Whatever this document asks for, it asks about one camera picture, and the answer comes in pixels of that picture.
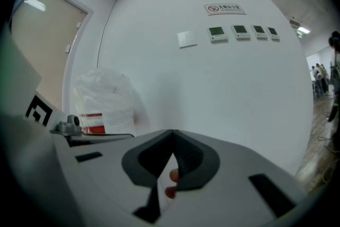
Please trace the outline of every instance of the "wall-mounted control panel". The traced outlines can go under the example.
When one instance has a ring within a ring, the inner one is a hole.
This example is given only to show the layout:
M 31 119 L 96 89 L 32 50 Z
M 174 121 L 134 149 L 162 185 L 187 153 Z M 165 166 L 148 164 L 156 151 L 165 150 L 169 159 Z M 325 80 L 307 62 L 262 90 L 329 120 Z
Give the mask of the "wall-mounted control panel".
M 239 39 L 250 39 L 250 34 L 247 32 L 245 26 L 232 25 L 232 31 L 235 34 L 237 40 Z
M 208 28 L 208 35 L 210 38 L 210 41 L 217 42 L 217 41 L 227 41 L 228 37 L 226 32 L 224 31 L 223 27 L 214 27 L 214 28 Z
M 274 28 L 266 28 L 269 36 L 272 40 L 280 40 L 280 36 L 277 34 L 276 30 Z
M 256 38 L 258 39 L 268 39 L 268 35 L 265 33 L 265 30 L 261 26 L 252 25 L 251 29 L 255 33 Z

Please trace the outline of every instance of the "door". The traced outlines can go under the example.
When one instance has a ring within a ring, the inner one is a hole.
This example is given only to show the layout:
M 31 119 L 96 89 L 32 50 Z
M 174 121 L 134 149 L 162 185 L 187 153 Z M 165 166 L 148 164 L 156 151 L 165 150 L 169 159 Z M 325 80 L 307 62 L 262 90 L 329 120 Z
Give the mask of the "door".
M 37 91 L 59 110 L 68 54 L 86 13 L 66 0 L 25 0 L 12 18 L 12 36 L 42 80 Z

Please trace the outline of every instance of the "floor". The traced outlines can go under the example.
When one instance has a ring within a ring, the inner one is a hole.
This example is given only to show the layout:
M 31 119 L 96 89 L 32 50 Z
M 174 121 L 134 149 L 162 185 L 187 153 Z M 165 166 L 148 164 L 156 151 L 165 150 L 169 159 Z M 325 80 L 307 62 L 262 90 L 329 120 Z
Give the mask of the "floor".
M 331 150 L 335 150 L 330 140 L 318 140 L 318 137 L 331 138 L 337 128 L 338 116 L 330 123 L 326 119 L 332 104 L 333 99 L 330 95 L 314 100 L 310 139 L 303 161 L 296 174 L 296 178 L 302 183 L 309 194 L 325 184 L 324 180 L 327 182 L 330 179 L 332 170 L 337 165 L 335 160 L 339 159 L 339 153 L 334 154 L 325 147 L 327 146 Z

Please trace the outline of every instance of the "plastic bag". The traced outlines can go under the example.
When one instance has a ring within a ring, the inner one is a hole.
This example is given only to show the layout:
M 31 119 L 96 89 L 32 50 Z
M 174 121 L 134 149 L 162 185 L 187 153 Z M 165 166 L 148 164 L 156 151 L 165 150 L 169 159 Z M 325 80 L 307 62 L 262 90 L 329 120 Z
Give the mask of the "plastic bag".
M 90 70 L 77 78 L 73 94 L 83 133 L 135 134 L 127 76 L 110 69 Z

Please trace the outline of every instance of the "black slot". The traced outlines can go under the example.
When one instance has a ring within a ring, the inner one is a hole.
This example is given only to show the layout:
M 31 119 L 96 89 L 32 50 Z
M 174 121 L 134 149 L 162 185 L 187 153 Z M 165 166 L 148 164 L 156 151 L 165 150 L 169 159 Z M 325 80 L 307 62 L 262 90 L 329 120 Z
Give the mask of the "black slot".
M 134 215 L 150 223 L 160 217 L 157 179 L 172 153 L 180 176 L 177 191 L 202 188 L 219 169 L 219 156 L 214 149 L 178 130 L 167 130 L 128 150 L 122 158 L 123 170 L 134 184 L 151 188 L 148 204 Z
M 249 180 L 277 217 L 281 217 L 295 207 L 295 204 L 264 174 L 251 176 Z
M 83 154 L 83 155 L 78 155 L 75 158 L 78 161 L 78 163 L 81 163 L 81 162 L 92 160 L 94 158 L 101 157 L 101 156 L 103 156 L 103 155 L 100 152 L 94 152 L 94 153 L 87 153 L 87 154 Z

